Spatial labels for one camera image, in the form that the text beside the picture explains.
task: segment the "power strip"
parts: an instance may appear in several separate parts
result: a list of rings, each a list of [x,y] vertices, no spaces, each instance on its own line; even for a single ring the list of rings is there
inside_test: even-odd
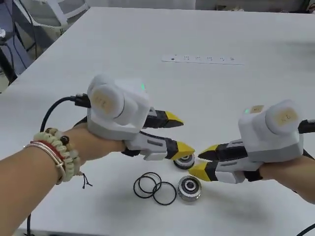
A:
[[[165,55],[162,56],[162,61],[201,64],[244,65],[243,62],[241,62],[238,58],[235,57]]]

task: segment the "beaded bracelet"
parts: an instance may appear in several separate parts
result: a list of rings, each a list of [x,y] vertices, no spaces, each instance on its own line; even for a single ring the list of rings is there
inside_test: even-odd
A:
[[[80,175],[80,159],[78,152],[69,144],[69,137],[63,135],[57,129],[47,129],[46,132],[37,133],[34,141],[51,144],[60,154],[64,162],[64,171],[66,173],[63,182],[68,182],[74,175]]]

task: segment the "metal bearing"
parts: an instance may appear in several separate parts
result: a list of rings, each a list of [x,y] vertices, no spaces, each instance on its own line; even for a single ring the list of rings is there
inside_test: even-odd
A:
[[[177,191],[184,201],[193,202],[200,197],[201,183],[194,176],[185,176],[179,180]]]
[[[175,166],[182,170],[188,170],[195,164],[195,155],[184,156],[174,161]]]

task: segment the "chair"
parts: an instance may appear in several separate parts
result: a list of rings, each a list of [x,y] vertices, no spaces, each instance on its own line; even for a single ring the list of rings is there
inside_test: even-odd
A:
[[[53,29],[66,30],[89,6],[85,0],[21,0],[26,10],[31,16],[34,26],[48,27]],[[16,6],[30,21],[25,9],[19,0],[14,0]]]

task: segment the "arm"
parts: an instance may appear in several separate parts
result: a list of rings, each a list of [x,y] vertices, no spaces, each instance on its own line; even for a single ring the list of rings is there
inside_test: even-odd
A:
[[[99,139],[84,127],[65,134],[79,151],[82,164],[125,149],[123,142]],[[13,235],[58,179],[54,161],[36,147],[28,147],[0,161],[0,235]]]
[[[266,163],[260,167],[264,179],[274,179],[315,204],[315,161],[301,156],[283,163]]]

